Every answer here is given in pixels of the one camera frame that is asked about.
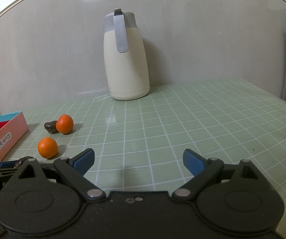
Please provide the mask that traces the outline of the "orange mandarin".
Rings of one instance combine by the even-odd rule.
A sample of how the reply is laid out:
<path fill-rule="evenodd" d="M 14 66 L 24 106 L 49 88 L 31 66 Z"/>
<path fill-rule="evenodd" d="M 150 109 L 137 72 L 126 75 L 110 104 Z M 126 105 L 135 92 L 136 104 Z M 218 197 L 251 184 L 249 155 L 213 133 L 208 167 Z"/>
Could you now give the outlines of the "orange mandarin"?
<path fill-rule="evenodd" d="M 45 137 L 39 141 L 37 150 L 40 156 L 50 159 L 58 153 L 58 145 L 53 138 Z"/>
<path fill-rule="evenodd" d="M 57 120 L 55 127 L 58 132 L 62 134 L 68 134 L 74 128 L 74 121 L 71 116 L 63 114 Z"/>

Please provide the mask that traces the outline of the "cream thermos jug grey lid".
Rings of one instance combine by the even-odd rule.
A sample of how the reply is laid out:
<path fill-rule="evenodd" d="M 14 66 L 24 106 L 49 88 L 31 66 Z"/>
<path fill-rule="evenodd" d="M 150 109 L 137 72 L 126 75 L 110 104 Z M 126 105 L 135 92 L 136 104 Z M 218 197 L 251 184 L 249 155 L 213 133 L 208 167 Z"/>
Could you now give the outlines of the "cream thermos jug grey lid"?
<path fill-rule="evenodd" d="M 135 100 L 149 93 L 146 52 L 133 12 L 119 8 L 104 17 L 103 56 L 115 100 Z"/>

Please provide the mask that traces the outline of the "dark chestnut at back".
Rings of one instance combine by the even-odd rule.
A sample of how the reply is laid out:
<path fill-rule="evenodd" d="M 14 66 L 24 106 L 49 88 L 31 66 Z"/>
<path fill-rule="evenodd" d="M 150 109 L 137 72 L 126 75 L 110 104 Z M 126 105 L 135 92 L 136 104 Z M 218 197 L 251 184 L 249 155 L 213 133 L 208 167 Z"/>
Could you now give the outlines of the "dark chestnut at back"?
<path fill-rule="evenodd" d="M 57 121 L 53 120 L 53 121 L 46 122 L 44 124 L 44 128 L 46 129 L 46 131 L 49 134 L 56 134 L 56 133 L 58 133 L 58 130 L 56 128 L 56 123 L 57 123 Z"/>

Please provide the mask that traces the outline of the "colourful cardboard box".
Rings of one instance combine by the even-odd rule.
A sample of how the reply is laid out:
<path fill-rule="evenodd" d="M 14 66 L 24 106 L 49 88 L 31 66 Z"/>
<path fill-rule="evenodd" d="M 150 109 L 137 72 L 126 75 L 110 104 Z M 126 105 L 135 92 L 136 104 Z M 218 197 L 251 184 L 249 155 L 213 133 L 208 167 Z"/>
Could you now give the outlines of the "colourful cardboard box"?
<path fill-rule="evenodd" d="M 0 161 L 28 130 L 22 111 L 0 115 Z"/>

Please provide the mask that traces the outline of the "green grid table mat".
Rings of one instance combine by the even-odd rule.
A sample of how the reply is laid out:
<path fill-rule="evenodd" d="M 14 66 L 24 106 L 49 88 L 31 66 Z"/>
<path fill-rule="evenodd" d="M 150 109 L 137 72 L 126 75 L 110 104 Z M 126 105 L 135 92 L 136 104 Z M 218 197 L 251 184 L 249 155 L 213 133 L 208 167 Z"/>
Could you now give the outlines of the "green grid table mat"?
<path fill-rule="evenodd" d="M 55 103 L 24 111 L 29 131 L 6 159 L 38 158 L 44 123 L 62 114 L 75 127 L 53 135 L 59 156 L 92 148 L 85 177 L 107 192 L 174 191 L 192 178 L 187 148 L 227 164 L 251 160 L 284 201 L 277 231 L 286 238 L 286 101 L 244 80 L 219 80 L 157 86 L 132 101 L 104 94 Z"/>

